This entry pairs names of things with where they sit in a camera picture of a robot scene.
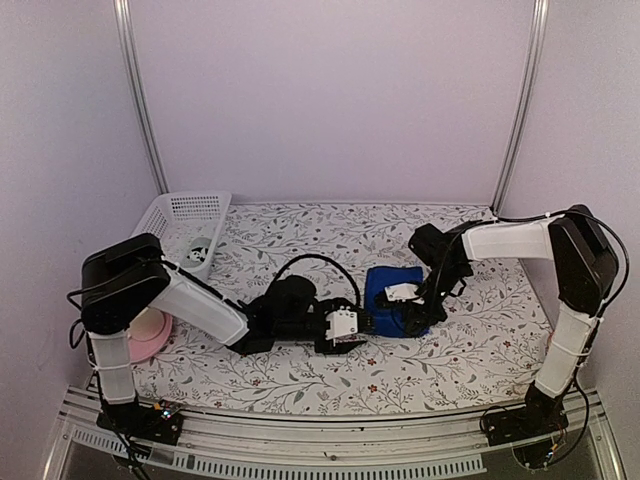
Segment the blue towel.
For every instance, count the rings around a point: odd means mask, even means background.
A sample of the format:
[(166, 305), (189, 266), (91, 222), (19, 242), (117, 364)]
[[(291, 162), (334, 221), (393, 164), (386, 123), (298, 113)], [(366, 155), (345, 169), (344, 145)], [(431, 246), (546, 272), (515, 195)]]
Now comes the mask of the blue towel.
[(415, 293), (422, 280), (421, 267), (376, 266), (367, 270), (364, 307), (373, 320), (371, 335), (419, 338), (430, 333), (423, 301)]

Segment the light green towel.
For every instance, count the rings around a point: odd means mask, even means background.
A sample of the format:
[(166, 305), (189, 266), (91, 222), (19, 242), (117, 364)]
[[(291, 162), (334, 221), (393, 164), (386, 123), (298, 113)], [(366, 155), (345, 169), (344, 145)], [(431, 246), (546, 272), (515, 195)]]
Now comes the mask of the light green towel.
[(187, 249), (186, 265), (189, 268), (201, 268), (209, 264), (209, 250), (211, 240), (206, 237), (199, 237), (192, 241)]

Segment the white plastic basket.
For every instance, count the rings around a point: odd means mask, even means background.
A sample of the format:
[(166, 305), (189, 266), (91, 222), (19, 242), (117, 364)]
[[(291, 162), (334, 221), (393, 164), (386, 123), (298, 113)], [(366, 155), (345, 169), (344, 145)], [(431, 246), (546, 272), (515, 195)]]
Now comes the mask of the white plastic basket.
[[(156, 197), (133, 230), (131, 236), (151, 233), (161, 243), (164, 256), (202, 281), (206, 281), (213, 264), (218, 240), (224, 230), (232, 194), (207, 190), (163, 194)], [(199, 237), (211, 240), (209, 264), (189, 268), (186, 254)]]

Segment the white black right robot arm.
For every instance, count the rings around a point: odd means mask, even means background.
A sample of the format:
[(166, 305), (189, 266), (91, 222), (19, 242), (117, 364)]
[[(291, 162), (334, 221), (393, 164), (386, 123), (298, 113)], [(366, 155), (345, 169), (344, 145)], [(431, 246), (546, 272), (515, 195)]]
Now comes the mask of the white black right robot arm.
[(553, 331), (515, 421), (527, 436), (558, 424), (563, 398), (629, 277), (629, 254), (620, 236), (589, 207), (574, 204), (525, 218), (466, 221), (448, 230), (427, 223), (413, 232), (408, 247), (429, 269), (417, 296), (431, 323), (446, 319), (444, 301), (471, 277), (474, 263), (547, 263), (556, 290)]

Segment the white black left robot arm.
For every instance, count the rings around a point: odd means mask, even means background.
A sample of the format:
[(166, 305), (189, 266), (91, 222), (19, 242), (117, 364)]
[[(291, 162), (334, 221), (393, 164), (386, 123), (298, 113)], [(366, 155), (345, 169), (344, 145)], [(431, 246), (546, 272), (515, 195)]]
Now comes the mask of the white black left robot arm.
[(341, 355), (358, 347), (354, 335), (374, 329), (359, 298), (319, 300), (314, 284), (300, 275), (278, 272), (264, 294), (234, 302), (166, 259), (150, 233), (89, 256), (81, 280), (68, 297), (80, 300), (76, 306), (103, 399), (128, 434), (141, 433), (149, 415), (137, 403), (127, 332), (150, 310), (177, 317), (245, 355), (268, 352), (278, 341), (311, 341), (320, 354)]

